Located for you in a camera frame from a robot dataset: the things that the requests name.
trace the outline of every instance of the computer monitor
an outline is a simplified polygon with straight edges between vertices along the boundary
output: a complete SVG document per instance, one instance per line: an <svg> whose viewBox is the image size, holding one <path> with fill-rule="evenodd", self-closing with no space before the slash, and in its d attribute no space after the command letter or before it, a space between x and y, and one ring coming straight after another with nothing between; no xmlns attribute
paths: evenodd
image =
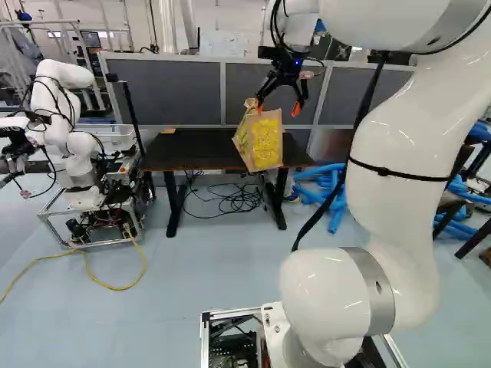
<svg viewBox="0 0 491 368"><path fill-rule="evenodd" d="M96 31L80 31L82 38L84 39L85 45L88 48L100 48L101 39Z"/></svg>

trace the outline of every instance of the black strap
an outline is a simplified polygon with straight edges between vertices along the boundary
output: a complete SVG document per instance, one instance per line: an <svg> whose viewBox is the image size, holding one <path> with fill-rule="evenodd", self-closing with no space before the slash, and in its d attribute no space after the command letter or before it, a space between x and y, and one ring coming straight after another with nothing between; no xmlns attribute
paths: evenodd
<svg viewBox="0 0 491 368"><path fill-rule="evenodd" d="M389 52L384 51L382 53L381 61L378 63L377 69L375 70L374 75L372 76L370 83L368 84L367 90L365 91L363 96L363 100L361 101L361 104L358 108L358 113L356 116L356 120L354 122L355 132L358 126L360 125L361 121L363 120L363 118L366 117L368 112L370 111L370 105L375 93L375 87L377 86L378 79L382 74L382 70L384 69L385 62L387 61L388 58L389 58ZM322 203L321 207L319 207L317 211L315 211L314 215L312 215L312 217L309 220L307 220L307 222L302 226L302 228L298 232L297 238L293 243L292 252L298 250L298 246L300 245L301 239L305 235L307 235L308 232L310 232L310 230L314 227L315 224L318 223L320 219L322 219L322 216L324 216L324 214L329 210L329 207L331 207L334 198L336 198L336 196L340 193L341 188L344 185L344 181L346 180L346 168L348 167L348 158L349 157L346 158L344 169L338 178L338 184L335 186L334 190L329 194L329 196L325 199L324 203Z"/></svg>
<svg viewBox="0 0 491 368"><path fill-rule="evenodd" d="M391 169L388 169L387 167L372 166L372 165L368 165L367 163L358 161L357 159L354 159L351 156L349 160L352 161L352 163L355 163L358 166L363 167L364 169L375 171L380 176L396 176L398 178L419 180L421 182L448 182L450 180L450 176L438 177L438 176L413 175L413 174L406 174L405 172L393 171Z"/></svg>

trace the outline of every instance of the gray cubicle wall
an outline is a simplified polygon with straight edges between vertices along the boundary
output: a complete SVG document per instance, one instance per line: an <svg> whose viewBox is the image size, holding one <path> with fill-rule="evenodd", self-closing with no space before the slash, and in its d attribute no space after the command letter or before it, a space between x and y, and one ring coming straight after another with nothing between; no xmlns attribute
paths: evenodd
<svg viewBox="0 0 491 368"><path fill-rule="evenodd" d="M334 66L318 121L319 125L352 126L373 73L371 69ZM382 71L371 109L399 91L412 73L412 71Z"/></svg>
<svg viewBox="0 0 491 368"><path fill-rule="evenodd" d="M246 98L254 97L254 93L264 83L265 76L271 70L271 65L226 63L226 123L237 124L244 115L243 102ZM309 67L318 73L321 67ZM285 125L312 125L315 108L321 95L322 77L308 82L309 99L302 113L294 118L291 111L297 96L290 86L282 86L273 91L265 100L265 110L282 109L282 122Z"/></svg>
<svg viewBox="0 0 491 368"><path fill-rule="evenodd" d="M244 99L253 97L271 68L269 61L249 58L217 58L173 54L100 53L104 73L116 73L128 81L141 125L160 127L236 126L245 112ZM305 68L319 72L318 64ZM349 129L374 73L374 64L327 63L323 75L308 82L310 98L302 113L293 118L293 89L281 87L266 100L265 108L284 110L283 123L300 146L312 142L312 132ZM387 65L375 91L372 107L396 93L414 67ZM118 123L129 123L122 90L107 86Z"/></svg>

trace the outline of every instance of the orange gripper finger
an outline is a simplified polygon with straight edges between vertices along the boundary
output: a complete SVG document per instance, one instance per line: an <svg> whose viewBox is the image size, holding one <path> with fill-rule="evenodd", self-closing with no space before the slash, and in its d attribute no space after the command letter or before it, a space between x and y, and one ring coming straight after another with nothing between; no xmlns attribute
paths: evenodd
<svg viewBox="0 0 491 368"><path fill-rule="evenodd" d="M301 110L302 110L302 108L300 107L300 103L298 101L295 102L295 105L294 105L293 110L292 110L292 116L297 117L300 114Z"/></svg>

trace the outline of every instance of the table leg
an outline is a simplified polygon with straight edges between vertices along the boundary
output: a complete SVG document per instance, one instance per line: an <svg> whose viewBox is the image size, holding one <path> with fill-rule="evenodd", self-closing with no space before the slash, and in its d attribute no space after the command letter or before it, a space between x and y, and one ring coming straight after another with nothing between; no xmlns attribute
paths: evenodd
<svg viewBox="0 0 491 368"><path fill-rule="evenodd" d="M477 233L474 234L473 237L469 239L467 243L462 246L461 249L457 251L455 256L458 259L464 258L489 234L491 234L491 218L486 222L486 224L481 226Z"/></svg>
<svg viewBox="0 0 491 368"><path fill-rule="evenodd" d="M169 197L170 204L170 218L169 223L167 224L166 235L167 238L173 238L176 236L177 226L179 226L187 185L182 184L179 186L179 191L177 191L176 177L174 176L173 171L164 171L163 179L166 182L167 195Z"/></svg>
<svg viewBox="0 0 491 368"><path fill-rule="evenodd" d="M283 194L285 192L286 178L288 177L288 168L280 167L278 176L276 176L276 186L270 182L265 184L265 190L271 200L273 215L275 216L276 225L280 230L286 230L286 220L282 211Z"/></svg>

